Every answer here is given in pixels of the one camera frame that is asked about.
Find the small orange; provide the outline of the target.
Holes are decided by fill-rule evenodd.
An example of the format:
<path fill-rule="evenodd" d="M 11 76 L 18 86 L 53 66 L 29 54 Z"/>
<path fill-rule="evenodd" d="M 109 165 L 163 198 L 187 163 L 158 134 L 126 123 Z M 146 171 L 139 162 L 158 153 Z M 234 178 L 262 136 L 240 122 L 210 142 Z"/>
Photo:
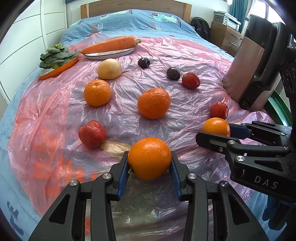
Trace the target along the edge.
<path fill-rule="evenodd" d="M 222 118 L 210 118 L 204 122 L 203 132 L 230 137 L 230 126 Z"/>

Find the red apple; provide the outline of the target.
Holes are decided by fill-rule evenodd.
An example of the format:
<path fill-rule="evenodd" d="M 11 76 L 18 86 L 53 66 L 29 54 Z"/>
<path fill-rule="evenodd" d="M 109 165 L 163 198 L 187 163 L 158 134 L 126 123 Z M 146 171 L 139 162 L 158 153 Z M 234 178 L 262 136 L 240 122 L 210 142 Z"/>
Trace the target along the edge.
<path fill-rule="evenodd" d="M 188 72 L 182 76 L 182 84 L 191 90 L 194 90 L 200 86 L 200 79 L 194 72 Z"/>
<path fill-rule="evenodd" d="M 216 102 L 210 107 L 210 118 L 227 119 L 229 113 L 228 106 L 223 102 Z"/>
<path fill-rule="evenodd" d="M 107 133 L 100 122 L 91 120 L 79 128 L 78 136 L 88 148 L 96 149 L 106 140 Z"/>

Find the large orange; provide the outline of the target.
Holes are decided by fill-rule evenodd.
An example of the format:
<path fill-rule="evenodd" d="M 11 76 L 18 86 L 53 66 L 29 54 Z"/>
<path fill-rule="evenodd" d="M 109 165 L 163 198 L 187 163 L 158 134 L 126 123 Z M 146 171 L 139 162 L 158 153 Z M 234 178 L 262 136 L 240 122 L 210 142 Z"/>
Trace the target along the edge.
<path fill-rule="evenodd" d="M 137 102 L 140 114 L 151 120 L 165 115 L 170 105 L 170 96 L 163 88 L 152 88 L 145 91 Z"/>

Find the dark plum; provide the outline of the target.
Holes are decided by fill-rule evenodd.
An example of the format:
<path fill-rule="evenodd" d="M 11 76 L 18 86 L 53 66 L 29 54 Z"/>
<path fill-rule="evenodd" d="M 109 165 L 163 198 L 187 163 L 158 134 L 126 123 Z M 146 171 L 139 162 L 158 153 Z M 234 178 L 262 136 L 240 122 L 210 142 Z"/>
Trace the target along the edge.
<path fill-rule="evenodd" d="M 166 75 L 170 80 L 177 81 L 180 79 L 180 72 L 175 67 L 170 67 L 166 71 Z"/>
<path fill-rule="evenodd" d="M 137 64 L 140 66 L 140 68 L 146 69 L 150 66 L 151 62 L 148 58 L 143 57 L 138 60 Z"/>

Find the pale yellow grapefruit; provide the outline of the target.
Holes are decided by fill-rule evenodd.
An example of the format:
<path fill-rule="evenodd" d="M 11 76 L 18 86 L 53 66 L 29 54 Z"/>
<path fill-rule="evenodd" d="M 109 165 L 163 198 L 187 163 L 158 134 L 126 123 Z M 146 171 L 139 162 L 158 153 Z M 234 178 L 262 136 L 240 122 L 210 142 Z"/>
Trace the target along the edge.
<path fill-rule="evenodd" d="M 98 77 L 102 80 L 114 80 L 122 73 L 122 66 L 116 59 L 106 59 L 97 67 Z"/>

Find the green metal tray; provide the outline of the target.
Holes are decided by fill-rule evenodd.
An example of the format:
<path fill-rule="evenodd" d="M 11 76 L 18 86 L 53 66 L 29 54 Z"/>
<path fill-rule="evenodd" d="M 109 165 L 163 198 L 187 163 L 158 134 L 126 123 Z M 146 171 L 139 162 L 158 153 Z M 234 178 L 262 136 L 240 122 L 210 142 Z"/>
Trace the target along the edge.
<path fill-rule="evenodd" d="M 264 105 L 271 119 L 278 125 L 292 126 L 292 115 L 281 96 L 274 91 Z"/>

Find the black steel electric kettle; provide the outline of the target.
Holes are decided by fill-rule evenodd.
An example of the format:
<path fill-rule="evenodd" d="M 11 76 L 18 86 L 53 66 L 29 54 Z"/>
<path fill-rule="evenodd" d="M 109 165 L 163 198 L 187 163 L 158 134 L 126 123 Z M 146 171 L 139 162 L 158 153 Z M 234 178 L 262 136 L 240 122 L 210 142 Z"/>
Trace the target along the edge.
<path fill-rule="evenodd" d="M 223 79 L 227 94 L 242 109 L 264 107 L 278 84 L 278 64 L 291 39 L 284 23 L 250 15 L 239 50 Z"/>

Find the wooden drawer cabinet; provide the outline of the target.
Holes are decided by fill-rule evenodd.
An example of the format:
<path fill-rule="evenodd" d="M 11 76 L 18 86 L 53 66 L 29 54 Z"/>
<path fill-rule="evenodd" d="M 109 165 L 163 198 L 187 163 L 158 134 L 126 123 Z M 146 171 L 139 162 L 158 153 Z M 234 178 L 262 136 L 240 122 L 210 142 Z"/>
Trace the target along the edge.
<path fill-rule="evenodd" d="M 212 21 L 210 42 L 235 57 L 243 35 L 228 25 Z"/>

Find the black backpack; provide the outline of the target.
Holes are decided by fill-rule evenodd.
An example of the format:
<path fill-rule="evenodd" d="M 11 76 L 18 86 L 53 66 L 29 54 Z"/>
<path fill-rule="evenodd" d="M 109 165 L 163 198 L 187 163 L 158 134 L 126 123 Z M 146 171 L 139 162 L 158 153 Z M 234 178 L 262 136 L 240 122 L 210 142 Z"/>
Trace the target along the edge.
<path fill-rule="evenodd" d="M 211 29 L 203 18 L 194 17 L 191 20 L 191 26 L 194 27 L 195 32 L 204 40 L 210 41 Z"/>

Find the teal curtain right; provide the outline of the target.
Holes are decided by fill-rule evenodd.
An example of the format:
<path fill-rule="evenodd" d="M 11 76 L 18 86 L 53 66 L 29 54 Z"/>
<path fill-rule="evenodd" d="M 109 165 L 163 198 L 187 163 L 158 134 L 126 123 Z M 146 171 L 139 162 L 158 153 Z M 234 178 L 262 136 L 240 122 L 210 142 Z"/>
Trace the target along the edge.
<path fill-rule="evenodd" d="M 249 0 L 233 0 L 231 4 L 230 14 L 237 18 L 241 25 L 239 27 L 238 32 L 242 31 L 243 24 L 245 21 L 245 15 L 247 12 Z"/>

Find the orange plate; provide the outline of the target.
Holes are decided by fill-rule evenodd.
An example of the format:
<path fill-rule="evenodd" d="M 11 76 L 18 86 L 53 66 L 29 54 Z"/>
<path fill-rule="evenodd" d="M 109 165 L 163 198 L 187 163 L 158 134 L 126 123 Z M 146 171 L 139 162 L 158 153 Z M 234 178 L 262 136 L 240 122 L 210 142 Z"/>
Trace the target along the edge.
<path fill-rule="evenodd" d="M 78 60 L 79 60 L 79 56 L 75 57 L 73 60 L 69 61 L 68 63 L 66 63 L 64 65 L 62 65 L 61 67 L 40 76 L 39 80 L 45 80 L 45 79 L 53 78 L 53 77 L 56 77 L 56 76 L 60 75 L 64 71 L 66 71 L 69 68 L 71 68 L 72 66 L 74 66 L 78 62 Z"/>

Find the green bok choy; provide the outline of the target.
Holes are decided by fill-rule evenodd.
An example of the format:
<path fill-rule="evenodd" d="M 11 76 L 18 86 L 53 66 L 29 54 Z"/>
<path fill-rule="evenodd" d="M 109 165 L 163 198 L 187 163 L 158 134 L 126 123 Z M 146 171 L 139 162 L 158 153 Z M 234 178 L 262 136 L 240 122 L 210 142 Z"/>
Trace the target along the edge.
<path fill-rule="evenodd" d="M 40 55 L 39 67 L 43 69 L 57 69 L 70 62 L 79 55 L 78 52 L 69 51 L 63 44 L 56 44 L 46 49 L 45 54 Z"/>

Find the large carrot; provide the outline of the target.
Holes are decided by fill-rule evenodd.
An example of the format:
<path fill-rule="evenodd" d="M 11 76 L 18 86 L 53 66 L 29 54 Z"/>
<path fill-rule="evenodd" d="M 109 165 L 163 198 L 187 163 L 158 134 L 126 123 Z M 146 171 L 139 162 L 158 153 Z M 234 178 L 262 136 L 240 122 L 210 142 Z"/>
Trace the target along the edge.
<path fill-rule="evenodd" d="M 102 53 L 109 51 L 118 51 L 135 47 L 141 43 L 141 39 L 134 36 L 120 36 L 111 38 L 93 45 L 89 45 L 82 50 L 78 50 L 82 54 Z"/>

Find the wooden headboard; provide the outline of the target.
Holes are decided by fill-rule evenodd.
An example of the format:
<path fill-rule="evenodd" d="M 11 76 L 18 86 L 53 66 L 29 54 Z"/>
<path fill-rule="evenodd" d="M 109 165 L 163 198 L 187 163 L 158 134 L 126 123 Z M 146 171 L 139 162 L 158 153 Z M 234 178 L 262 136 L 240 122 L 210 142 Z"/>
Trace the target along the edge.
<path fill-rule="evenodd" d="M 172 0 L 94 1 L 80 6 L 82 19 L 127 9 L 159 11 L 176 15 L 190 23 L 192 5 Z"/>

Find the white wardrobe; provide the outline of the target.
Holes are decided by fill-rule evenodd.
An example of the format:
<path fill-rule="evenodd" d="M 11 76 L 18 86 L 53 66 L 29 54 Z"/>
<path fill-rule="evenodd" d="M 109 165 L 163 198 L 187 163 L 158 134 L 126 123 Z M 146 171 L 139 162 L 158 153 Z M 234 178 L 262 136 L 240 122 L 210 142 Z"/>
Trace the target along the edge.
<path fill-rule="evenodd" d="M 33 1 L 1 42 L 1 95 L 7 103 L 39 66 L 40 55 L 58 44 L 67 29 L 63 0 Z"/>

